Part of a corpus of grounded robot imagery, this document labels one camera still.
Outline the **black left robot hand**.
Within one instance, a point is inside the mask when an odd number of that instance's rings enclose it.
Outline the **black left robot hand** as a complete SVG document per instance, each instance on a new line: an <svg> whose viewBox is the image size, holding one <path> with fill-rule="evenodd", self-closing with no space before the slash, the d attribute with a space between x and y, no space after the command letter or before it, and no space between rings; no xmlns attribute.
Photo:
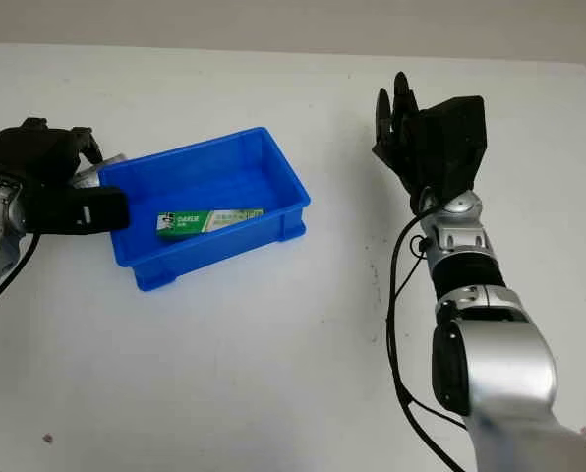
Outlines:
<svg viewBox="0 0 586 472"><path fill-rule="evenodd" d="M44 118L27 118L18 127L0 131L0 174L15 175L47 188L66 188L81 159L103 162L92 129L50 128Z"/></svg>

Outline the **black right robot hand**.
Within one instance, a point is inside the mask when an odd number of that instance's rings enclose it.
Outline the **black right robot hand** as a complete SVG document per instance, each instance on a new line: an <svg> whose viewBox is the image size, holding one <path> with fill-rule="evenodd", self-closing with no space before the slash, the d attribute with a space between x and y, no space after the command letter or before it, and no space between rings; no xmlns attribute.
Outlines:
<svg viewBox="0 0 586 472"><path fill-rule="evenodd" d="M393 79L393 98L381 88L375 110L376 141L373 154L398 178L409 196L409 206L415 215L443 207L450 198L422 172L415 150L415 137L409 130L420 109L414 91L404 72Z"/></svg>

